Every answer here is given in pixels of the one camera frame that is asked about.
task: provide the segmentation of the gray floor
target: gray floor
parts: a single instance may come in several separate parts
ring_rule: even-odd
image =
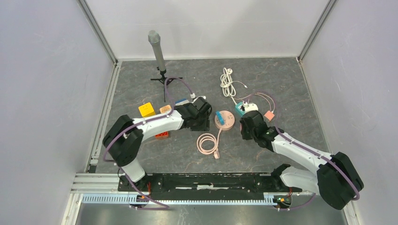
[[[150,81],[158,78],[155,61],[123,62],[119,74],[107,131],[121,115],[140,117],[138,107],[151,102],[154,109],[168,105],[163,102],[162,84]],[[244,88],[234,83],[237,97],[251,94],[253,90],[266,90],[277,101],[280,114],[278,126],[291,136],[315,148],[326,150],[319,121],[306,87],[304,77],[295,58],[257,59],[212,59],[212,60],[173,60],[167,61],[167,75],[183,77],[197,95],[207,96],[213,112],[228,110],[235,114],[234,104],[222,95],[220,75],[223,67],[233,69],[234,81],[241,81]],[[189,98],[185,86],[174,81],[169,85],[174,99]],[[253,101],[265,113],[267,102],[254,97]],[[211,117],[210,133],[216,135],[217,128]],[[254,141],[244,141],[239,131],[238,119],[235,126],[221,133],[220,155],[205,156],[196,149],[196,139],[203,132],[190,132],[187,129],[170,132],[170,138],[156,140],[154,137],[141,145],[138,159],[148,173],[198,173],[198,172],[270,172],[280,164],[301,166],[290,159],[260,148]],[[97,173],[116,173],[112,163],[99,161]]]
[[[301,205],[308,196],[294,196]],[[82,204],[77,225],[344,225],[343,211],[316,197],[308,206],[277,212],[271,206],[172,205],[168,211],[135,211],[121,204]]]

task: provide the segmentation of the gray marble tabletop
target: gray marble tabletop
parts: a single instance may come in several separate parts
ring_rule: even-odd
[[[210,118],[210,133],[217,135],[214,125],[214,112],[231,111],[236,117],[235,126],[221,133],[219,141],[220,159],[203,155],[196,148],[197,138],[204,132],[191,132],[188,129],[171,131],[170,137],[157,140],[154,137],[141,144],[138,159],[148,173],[211,173],[211,172],[271,172],[283,163],[297,168],[300,165],[289,158],[260,148],[253,140],[242,140],[239,131],[235,104],[224,97],[220,88],[220,75],[224,67],[233,69],[234,81],[245,83],[248,88],[235,82],[237,97],[245,97],[254,90],[266,90],[277,102],[275,113],[279,114],[278,126],[294,138],[320,150],[326,144],[316,117],[314,106],[304,77],[295,58],[253,58],[253,59],[209,59],[166,61],[167,76],[183,77],[196,95],[205,95],[213,107]],[[163,101],[163,86],[150,81],[159,78],[156,61],[123,62],[119,74],[107,131],[119,116],[127,114],[131,118],[141,117],[138,107],[151,102],[155,111],[168,105]],[[179,81],[169,85],[174,99],[189,99],[189,91]],[[268,103],[253,97],[259,110],[265,113]],[[99,161],[96,173],[116,173],[112,163]]]

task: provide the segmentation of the round power strip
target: round power strip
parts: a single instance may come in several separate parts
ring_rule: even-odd
[[[205,155],[214,154],[214,158],[216,158],[216,159],[220,158],[220,153],[218,151],[218,142],[220,139],[221,131],[230,130],[234,126],[234,123],[235,123],[235,117],[231,112],[228,112],[225,110],[220,111],[220,115],[221,115],[222,119],[224,120],[224,125],[221,125],[221,122],[217,116],[215,116],[215,119],[214,119],[215,126],[220,129],[218,131],[217,138],[212,134],[206,133],[206,134],[202,134],[201,136],[199,136],[196,141],[196,147],[198,148],[199,152],[201,152],[202,154],[205,154]],[[209,150],[202,148],[202,144],[205,141],[214,142],[213,148],[209,149]]]

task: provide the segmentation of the microphone head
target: microphone head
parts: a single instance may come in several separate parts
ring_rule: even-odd
[[[151,30],[148,34],[148,41],[151,45],[160,45],[161,37],[158,32]]]

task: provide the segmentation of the gray microphone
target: gray microphone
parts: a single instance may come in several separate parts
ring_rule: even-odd
[[[148,41],[152,45],[153,53],[155,53],[155,58],[158,63],[158,70],[160,70],[161,75],[163,76],[166,73],[166,65],[161,52],[161,37],[159,36],[158,32],[151,30],[148,34]]]

